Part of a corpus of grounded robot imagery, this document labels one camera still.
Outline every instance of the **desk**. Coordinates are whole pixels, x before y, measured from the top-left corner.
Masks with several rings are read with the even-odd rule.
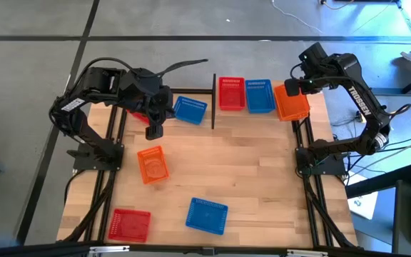
[[[275,111],[250,115],[247,109],[221,111],[217,107],[212,130],[210,96],[184,96],[208,103],[200,126],[167,120],[163,138],[147,141],[145,124],[128,116],[124,158],[116,175],[107,225],[114,208],[128,208],[151,212],[147,244],[311,248],[303,182],[294,173],[296,138],[291,122],[280,122]],[[312,95],[308,100],[315,138],[332,140],[323,95]],[[96,104],[88,115],[89,124],[101,136],[105,135],[110,111]],[[136,152],[157,145],[163,147],[171,177],[144,185]],[[88,211],[95,180],[96,172],[87,171],[72,182],[58,239],[69,235]],[[329,214],[348,240],[356,244],[344,186],[334,176],[323,176],[323,187]],[[192,197],[229,207],[223,236],[185,226]],[[100,220],[98,213],[92,238],[96,238]],[[324,245],[319,215],[316,221]]]

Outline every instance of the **metal bracket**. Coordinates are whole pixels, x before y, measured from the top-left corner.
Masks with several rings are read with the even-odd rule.
[[[202,254],[204,256],[214,256],[215,255],[215,249],[214,249],[214,247],[203,247]]]
[[[292,257],[328,257],[328,253],[319,251],[304,251],[288,249],[287,256]]]
[[[129,246],[94,246],[90,247],[90,253],[119,253],[129,251]]]
[[[298,171],[300,175],[344,175],[343,157],[330,154],[316,166],[306,166],[308,161],[308,150],[296,148],[296,162],[298,167],[304,167]]]
[[[124,145],[116,143],[113,145],[116,151],[116,157],[111,162],[99,161],[93,153],[93,148],[81,143],[77,151],[68,151],[76,161],[73,168],[76,170],[98,170],[98,171],[117,171],[120,170],[121,160],[123,158]]]

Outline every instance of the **white label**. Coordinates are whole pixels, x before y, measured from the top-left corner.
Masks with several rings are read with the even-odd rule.
[[[72,111],[74,110],[77,106],[80,106],[84,100],[82,99],[76,99],[72,101],[71,103],[65,105],[63,108],[61,108],[62,111]]]
[[[378,133],[376,135],[375,140],[377,140],[378,144],[380,145],[380,148],[382,148],[386,143],[386,138],[381,133]]]

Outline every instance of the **gray floor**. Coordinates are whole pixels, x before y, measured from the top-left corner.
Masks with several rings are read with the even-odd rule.
[[[343,4],[329,2],[333,6]],[[92,3],[93,0],[0,0],[0,35],[81,36]],[[324,42],[323,46],[329,54],[355,53],[371,87],[402,88],[411,82],[411,63],[398,58],[401,51],[411,51],[411,42],[407,42],[411,34],[395,4],[355,3],[341,11],[332,11],[318,6],[316,0],[276,0],[275,3],[285,12],[317,26],[324,34],[282,15],[271,6],[270,0],[101,0],[91,35],[386,36],[388,40],[380,42]],[[381,15],[366,23],[383,9]],[[208,88],[213,73],[248,79],[286,79],[291,66],[298,63],[297,55],[312,43],[88,42],[81,66],[92,58],[114,56],[135,67],[160,71],[177,61],[209,58],[206,64],[174,71],[164,78],[172,87]],[[0,173],[0,246],[15,244],[22,210],[51,128],[47,110],[64,89],[77,49],[77,41],[0,41],[0,163],[6,167],[5,172]],[[356,109],[351,101],[342,100],[343,93],[340,89],[325,93],[332,122],[348,117]],[[386,104],[393,103],[393,99],[379,98]],[[406,101],[411,102],[411,98],[403,96],[388,108],[396,109],[399,103]],[[394,122],[391,140],[411,137],[410,122],[403,117]],[[339,128],[336,134],[345,138],[350,136],[350,131]],[[55,241],[64,185],[72,167],[72,158],[67,156],[66,150],[75,147],[69,138],[59,137],[27,238],[28,244]],[[407,152],[397,160],[373,168],[389,171],[403,166],[410,161],[409,155]],[[367,158],[361,164],[371,160]]]

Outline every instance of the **white cable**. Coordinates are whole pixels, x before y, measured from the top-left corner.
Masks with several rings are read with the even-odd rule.
[[[348,3],[342,5],[341,7],[337,7],[337,8],[334,8],[334,7],[329,6],[326,1],[325,1],[324,5],[325,5],[326,7],[328,7],[329,9],[331,9],[331,10],[337,11],[337,10],[340,10],[340,9],[342,9],[343,7],[347,6],[348,4],[351,4],[351,3],[354,2],[354,1],[355,1],[355,0],[351,0],[351,1],[349,1]]]
[[[375,15],[374,17],[370,18],[368,21],[366,21],[363,25],[361,25],[359,28],[355,29],[351,34],[354,34],[356,31],[358,31],[359,29],[361,29],[364,25],[366,25],[369,21],[372,21],[373,19],[377,18],[377,16],[381,15],[382,12],[384,12],[388,7],[390,7],[391,3],[394,0],[391,0],[388,5],[381,11],[379,12],[377,15]]]
[[[374,161],[374,162],[372,162],[371,164],[367,165],[366,167],[362,168],[362,169],[361,169],[360,171],[358,171],[356,174],[358,174],[358,173],[361,172],[361,171],[364,171],[365,169],[371,167],[372,165],[374,165],[374,164],[376,164],[376,163],[379,163],[379,162],[381,162],[381,161],[383,161],[383,160],[385,160],[385,159],[387,159],[387,158],[389,158],[389,157],[391,157],[391,156],[395,156],[396,154],[398,154],[398,153],[400,153],[400,152],[403,152],[403,151],[405,151],[405,150],[407,150],[407,149],[409,149],[409,148],[411,148],[411,145],[409,145],[409,146],[405,147],[404,149],[401,149],[401,150],[399,150],[399,151],[397,151],[397,152],[395,152],[395,153],[393,153],[393,154],[390,154],[389,156],[386,156],[386,157],[384,157],[384,158],[381,158],[381,159],[378,160],[378,161]]]
[[[293,14],[287,14],[287,13],[285,13],[282,9],[278,8],[278,7],[275,5],[275,2],[274,2],[275,0],[270,0],[270,1],[272,2],[272,6],[274,6],[274,8],[277,9],[278,11],[281,11],[282,14],[284,14],[284,15],[286,15],[286,16],[291,16],[291,17],[293,17],[294,19],[297,19],[300,23],[306,25],[307,27],[312,28],[312,29],[316,29],[316,30],[318,30],[321,34],[324,34],[321,30],[319,30],[319,28],[314,27],[314,26],[311,26],[311,25],[305,23],[303,20],[299,19],[297,16],[295,16],[295,15],[293,15]]]

